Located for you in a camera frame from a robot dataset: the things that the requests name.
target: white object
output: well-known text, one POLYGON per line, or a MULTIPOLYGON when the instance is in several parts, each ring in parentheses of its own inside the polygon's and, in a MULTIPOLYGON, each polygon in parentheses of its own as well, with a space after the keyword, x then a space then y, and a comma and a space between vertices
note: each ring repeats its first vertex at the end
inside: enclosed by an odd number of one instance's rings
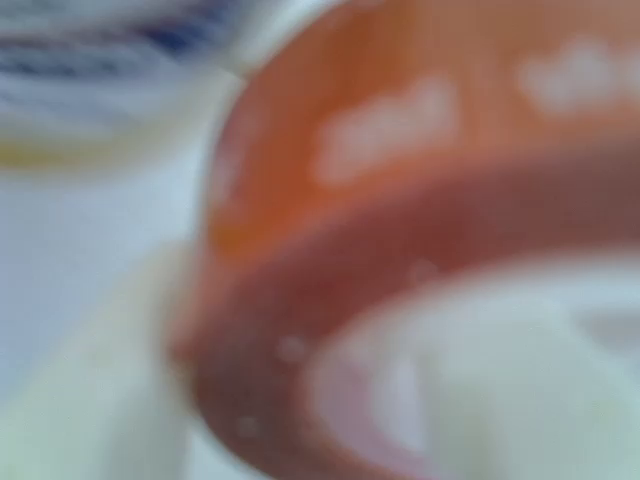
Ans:
POLYGON ((441 478, 637 478, 640 388, 629 366, 545 307, 469 309, 420 356, 441 478))
POLYGON ((186 251, 156 252, 10 403, 0 478, 181 478, 188 402, 163 335, 186 251))

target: blue stripe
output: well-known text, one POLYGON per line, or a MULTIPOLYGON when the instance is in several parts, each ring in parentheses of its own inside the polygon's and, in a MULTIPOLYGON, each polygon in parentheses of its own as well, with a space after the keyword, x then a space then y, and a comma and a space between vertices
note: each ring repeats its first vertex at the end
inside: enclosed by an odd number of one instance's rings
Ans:
POLYGON ((94 43, 50 43, 0 46, 0 73, 39 78, 101 80, 143 75, 158 54, 182 62, 224 48, 233 38, 243 14, 256 0, 202 0, 166 25, 131 32, 126 43, 94 38, 94 43), (91 51, 82 51, 82 47, 91 51), (131 53, 122 55, 122 46, 131 53), (154 55, 144 55, 151 49, 154 55))

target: cup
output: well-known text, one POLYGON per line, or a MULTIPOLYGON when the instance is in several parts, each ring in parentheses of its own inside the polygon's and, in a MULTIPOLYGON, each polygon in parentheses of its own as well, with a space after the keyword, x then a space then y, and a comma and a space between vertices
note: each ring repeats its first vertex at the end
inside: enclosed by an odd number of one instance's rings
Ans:
POLYGON ((402 377, 380 365, 404 327, 437 317, 419 299, 552 298, 633 350, 639 18, 350 0, 257 72, 213 154, 172 343, 231 451, 280 480, 432 478, 428 445, 389 425, 414 407, 375 394, 402 377))

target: orange cup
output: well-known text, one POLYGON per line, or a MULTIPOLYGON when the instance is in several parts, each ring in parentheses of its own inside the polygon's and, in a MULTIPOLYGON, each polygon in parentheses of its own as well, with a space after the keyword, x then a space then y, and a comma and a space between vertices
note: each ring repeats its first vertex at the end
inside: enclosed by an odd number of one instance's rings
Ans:
POLYGON ((253 78, 173 342, 230 450, 282 480, 430 478, 371 426, 357 372, 334 423, 369 454, 339 441, 309 372, 399 294, 640 246, 639 21, 611 0, 344 1, 253 78))

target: white surface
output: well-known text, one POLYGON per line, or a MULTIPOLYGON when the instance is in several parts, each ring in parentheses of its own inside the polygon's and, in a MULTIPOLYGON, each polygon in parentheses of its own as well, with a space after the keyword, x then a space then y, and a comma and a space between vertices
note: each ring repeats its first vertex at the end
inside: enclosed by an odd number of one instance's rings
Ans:
MULTIPOLYGON (((226 85, 235 92, 241 83, 229 76, 226 85)), ((217 114, 230 99, 221 95, 217 114)), ((193 234, 211 130, 103 175, 0 171, 0 411, 132 263, 193 234)), ((192 436, 189 480, 255 478, 205 448, 202 430, 192 436)))
POLYGON ((186 242, 155 249, 119 279, 0 411, 1 479, 263 478, 212 443, 166 362, 189 253, 186 242))

